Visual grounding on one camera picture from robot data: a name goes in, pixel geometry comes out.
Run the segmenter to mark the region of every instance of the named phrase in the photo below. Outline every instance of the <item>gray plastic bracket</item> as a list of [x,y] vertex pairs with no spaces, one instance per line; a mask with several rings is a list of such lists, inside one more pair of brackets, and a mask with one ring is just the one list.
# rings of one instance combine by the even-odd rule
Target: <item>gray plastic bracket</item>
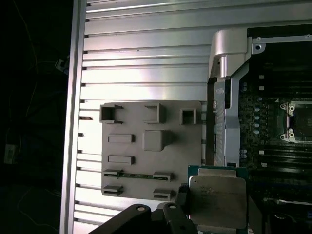
[[172,191],[165,189],[155,189],[153,192],[154,198],[162,200],[170,200]]
[[109,143],[132,143],[134,135],[132,134],[109,134],[107,137]]
[[100,105],[100,122],[101,123],[109,123],[109,124],[113,124],[113,123],[122,123],[122,121],[118,121],[115,119],[115,111],[117,109],[122,109],[122,106],[118,106],[118,105],[114,105],[114,104],[104,104],[104,105]]
[[118,175],[122,170],[116,170],[116,169],[106,169],[103,171],[104,175]]
[[153,174],[153,178],[163,178],[167,180],[168,182],[170,182],[171,179],[173,178],[173,174],[170,172],[155,172]]
[[145,123],[164,123],[166,121],[166,109],[160,103],[151,103],[145,105],[146,108],[155,110],[156,116],[153,119],[145,120]]
[[197,124],[196,108],[182,108],[180,110],[180,124]]
[[103,193],[108,196],[119,196],[122,193],[121,185],[106,185],[103,188]]
[[108,155],[107,156],[107,161],[115,164],[128,164],[132,165],[135,162],[135,157],[134,156],[115,156],[115,155]]

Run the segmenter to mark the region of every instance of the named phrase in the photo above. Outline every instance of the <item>motherboard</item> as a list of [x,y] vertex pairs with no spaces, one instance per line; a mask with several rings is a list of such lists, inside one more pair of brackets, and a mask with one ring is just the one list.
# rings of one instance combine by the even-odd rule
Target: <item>motherboard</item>
[[248,74],[240,82],[240,166],[251,193],[311,201],[311,73]]

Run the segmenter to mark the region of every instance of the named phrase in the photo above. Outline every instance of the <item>cable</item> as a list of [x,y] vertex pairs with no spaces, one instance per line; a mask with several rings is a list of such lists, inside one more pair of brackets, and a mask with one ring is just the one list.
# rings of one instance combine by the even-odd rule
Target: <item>cable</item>
[[45,191],[47,191],[49,194],[52,194],[53,196],[57,196],[57,197],[61,197],[60,195],[58,195],[57,193],[53,193],[50,190],[45,189]]
[[43,63],[53,63],[53,64],[55,64],[56,62],[55,62],[55,61],[41,61],[41,62],[38,62],[37,65],[31,66],[31,67],[27,70],[27,72],[31,71],[35,66],[38,67],[39,64],[43,64]]
[[30,187],[25,193],[24,195],[21,197],[21,199],[19,200],[18,202],[18,206],[17,206],[17,209],[19,212],[21,212],[23,215],[25,215],[27,218],[29,218],[36,226],[46,226],[46,227],[50,227],[52,228],[54,231],[58,232],[58,230],[55,228],[55,227],[52,227],[51,225],[49,224],[46,224],[46,223],[36,223],[28,214],[26,214],[25,212],[21,211],[20,210],[20,202],[24,199],[24,197],[29,193],[29,191],[32,189],[33,187]]
[[[32,48],[33,53],[34,53],[36,73],[38,74],[39,71],[38,71],[38,66],[37,66],[37,63],[38,63],[38,61],[37,61],[37,55],[36,55],[36,51],[35,51],[34,44],[32,43],[32,40],[31,40],[31,36],[30,36],[29,30],[28,30],[28,26],[27,26],[27,24],[26,24],[26,22],[25,22],[23,16],[21,15],[20,10],[19,10],[18,6],[16,5],[15,1],[14,1],[14,0],[12,0],[12,1],[13,1],[14,5],[15,5],[16,11],[18,12],[20,19],[21,19],[21,20],[23,21],[23,23],[24,23],[24,26],[25,26],[25,29],[26,29],[26,32],[27,32],[27,35],[28,35],[28,39],[29,39],[30,44],[31,44],[31,48]],[[33,101],[33,98],[34,98],[34,94],[35,94],[35,92],[36,92],[36,89],[37,89],[37,81],[36,81],[36,83],[35,83],[35,87],[34,87],[34,90],[33,90],[32,94],[31,94],[31,98],[30,98],[30,101],[29,101],[29,105],[28,105],[27,110],[26,110],[26,115],[25,115],[26,117],[27,117],[27,115],[28,115],[29,108],[30,108],[31,103],[32,103],[32,101]]]

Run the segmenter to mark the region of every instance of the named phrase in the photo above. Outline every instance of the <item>horizontal metal slat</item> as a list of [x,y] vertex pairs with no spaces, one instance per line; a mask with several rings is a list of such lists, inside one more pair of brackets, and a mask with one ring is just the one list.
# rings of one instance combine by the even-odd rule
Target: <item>horizontal metal slat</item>
[[209,56],[210,46],[188,46],[168,48],[124,49],[117,51],[90,51],[83,54],[83,60],[111,60],[111,59],[155,59],[174,57]]
[[[86,100],[83,103],[80,103],[80,109],[83,110],[84,113],[87,113],[88,111],[95,111],[99,110],[99,106],[105,103],[111,103],[111,102],[132,102],[132,101],[124,101],[124,100]],[[207,111],[207,103],[205,101],[201,102],[201,111],[206,112]]]
[[78,132],[84,137],[102,138],[102,124],[96,120],[80,120]]
[[200,100],[206,101],[206,83],[187,85],[87,85],[81,88],[80,98],[85,100]]
[[159,29],[192,27],[215,27],[265,22],[286,22],[312,19],[312,3],[285,4],[276,6],[258,5],[252,7],[205,9],[181,11],[170,14],[150,14],[128,18],[113,18],[86,22],[85,34],[120,33]]
[[206,82],[208,65],[82,71],[82,83]]
[[73,233],[74,234],[88,234],[97,227],[98,225],[74,221]]
[[97,19],[103,17],[117,17],[117,16],[127,16],[127,15],[138,15],[138,14],[150,14],[150,13],[160,13],[160,12],[173,12],[173,11],[183,11],[183,10],[195,10],[204,8],[215,8],[215,7],[230,7],[230,6],[240,6],[240,5],[253,5],[253,4],[264,4],[273,2],[286,2],[291,0],[205,0],[202,2],[184,2],[183,4],[172,4],[172,5],[131,5],[125,4],[124,7],[116,7],[117,4],[105,4],[102,6],[94,7],[94,10],[102,10],[95,13],[87,13],[87,19]]
[[131,9],[131,8],[145,8],[145,7],[155,7],[158,5],[173,5],[179,4],[182,2],[198,2],[198,1],[206,1],[206,0],[88,0],[87,3],[90,3],[91,6],[87,7],[88,12],[99,12],[99,11],[112,11],[112,10],[122,10],[122,9]]
[[92,214],[92,213],[87,213],[87,212],[75,211],[74,218],[90,220],[93,222],[105,223],[106,221],[110,220],[112,217],[100,215],[100,214]]
[[89,172],[77,170],[76,183],[101,187],[101,172]]
[[81,202],[92,202],[98,205],[103,205],[107,208],[123,210],[133,204],[144,204],[149,206],[152,211],[156,209],[161,201],[120,198],[113,196],[103,196],[101,190],[85,189],[76,187],[75,200]]
[[78,150],[84,154],[102,154],[102,138],[99,137],[78,137]]
[[100,60],[85,61],[83,67],[105,67],[105,66],[141,66],[141,65],[171,65],[171,64],[208,64],[209,56],[182,57],[182,58],[150,58],[150,59],[122,59],[122,60]]
[[102,155],[77,154],[77,159],[102,162]]
[[106,209],[106,208],[94,207],[94,206],[86,206],[86,205],[80,205],[80,204],[75,204],[75,210],[96,213],[100,215],[108,215],[108,216],[115,216],[120,213],[120,211],[118,210]]
[[77,160],[77,167],[89,168],[100,171],[102,169],[102,163],[87,160]]
[[151,31],[138,34],[117,34],[88,37],[84,50],[113,50],[166,46],[210,45],[219,29],[189,29],[180,31]]

